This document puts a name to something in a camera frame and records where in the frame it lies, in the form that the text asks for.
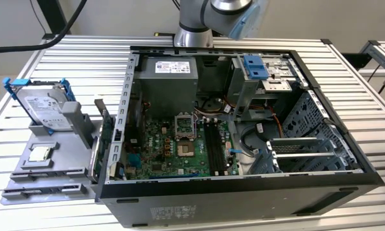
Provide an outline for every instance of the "power cable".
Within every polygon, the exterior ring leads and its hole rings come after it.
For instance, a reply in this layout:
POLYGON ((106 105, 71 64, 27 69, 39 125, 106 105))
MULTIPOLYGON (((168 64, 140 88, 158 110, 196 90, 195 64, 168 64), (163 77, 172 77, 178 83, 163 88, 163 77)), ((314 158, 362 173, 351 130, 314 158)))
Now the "power cable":
POLYGON ((84 8, 87 1, 88 0, 82 0, 75 13, 72 14, 72 17, 71 17, 68 24, 66 25, 64 29, 62 30, 59 36, 51 42, 42 44, 42 45, 34 45, 34 46, 0 47, 0 53, 18 52, 18 51, 39 51, 39 50, 47 49, 47 48, 52 47, 54 45, 56 45, 62 41, 64 36, 67 35, 67 32, 71 30, 71 26, 74 25, 79 15, 80 15, 80 12, 84 8))

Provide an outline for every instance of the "green circuit board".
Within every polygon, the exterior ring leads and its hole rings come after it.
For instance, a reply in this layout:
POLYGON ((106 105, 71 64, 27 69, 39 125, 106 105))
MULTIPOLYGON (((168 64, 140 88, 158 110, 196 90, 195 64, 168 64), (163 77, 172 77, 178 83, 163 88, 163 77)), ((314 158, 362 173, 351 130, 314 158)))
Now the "green circuit board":
MULTIPOLYGON (((224 140, 220 145, 223 151, 226 151, 227 144, 234 148, 227 122, 219 123, 219 130, 224 140)), ((140 153, 142 165, 132 174, 126 174, 127 177, 132 180, 146 180, 211 176, 203 121, 198 121, 196 132, 198 135, 194 141, 178 141, 175 139, 174 119, 148 121, 146 126, 143 152, 140 153), (163 126, 167 126, 166 134, 163 134, 163 126)), ((234 164, 227 168, 228 175, 239 174, 236 159, 228 155, 228 152, 226 152, 224 157, 226 163, 228 162, 228 158, 230 160, 234 159, 234 164)))

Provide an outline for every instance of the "hard drive label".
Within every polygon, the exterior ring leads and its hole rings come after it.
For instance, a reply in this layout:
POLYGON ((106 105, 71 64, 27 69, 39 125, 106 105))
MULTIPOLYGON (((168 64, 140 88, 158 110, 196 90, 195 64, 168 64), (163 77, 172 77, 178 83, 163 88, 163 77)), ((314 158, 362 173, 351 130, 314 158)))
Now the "hard drive label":
POLYGON ((62 114, 58 100, 48 96, 27 96, 24 99, 44 126, 54 130, 71 129, 71 124, 62 114))

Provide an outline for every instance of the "small printed label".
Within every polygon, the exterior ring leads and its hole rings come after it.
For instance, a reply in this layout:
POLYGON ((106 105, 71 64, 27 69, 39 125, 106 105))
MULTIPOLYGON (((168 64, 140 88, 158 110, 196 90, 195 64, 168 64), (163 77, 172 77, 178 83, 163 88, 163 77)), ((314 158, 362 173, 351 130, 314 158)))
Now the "small printed label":
POLYGON ((226 108, 224 108, 224 112, 226 112, 226 113, 230 113, 230 111, 231 111, 231 105, 227 104, 227 106, 226 106, 226 108))
POLYGON ((194 218, 198 206, 186 205, 186 206, 172 206, 172 207, 155 207, 151 208, 154 220, 166 220, 166 219, 186 219, 194 218))
POLYGON ((156 62, 156 73, 190 73, 190 62, 156 62))
POLYGON ((70 121, 62 113, 56 99, 48 96, 27 96, 24 100, 44 126, 54 130, 71 129, 70 121))
POLYGON ((259 132, 259 133, 263 133, 263 132, 264 132, 263 123, 259 123, 259 124, 258 124, 258 132, 259 132))

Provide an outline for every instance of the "side panel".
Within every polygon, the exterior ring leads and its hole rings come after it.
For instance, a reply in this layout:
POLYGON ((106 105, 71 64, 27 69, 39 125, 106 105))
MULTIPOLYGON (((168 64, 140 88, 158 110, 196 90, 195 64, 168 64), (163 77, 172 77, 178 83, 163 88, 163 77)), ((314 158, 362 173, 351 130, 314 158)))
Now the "side panel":
POLYGON ((374 188, 368 185, 346 189, 322 187, 111 198, 104 202, 124 227, 178 225, 291 217, 303 210, 314 212, 312 215, 323 214, 374 188))

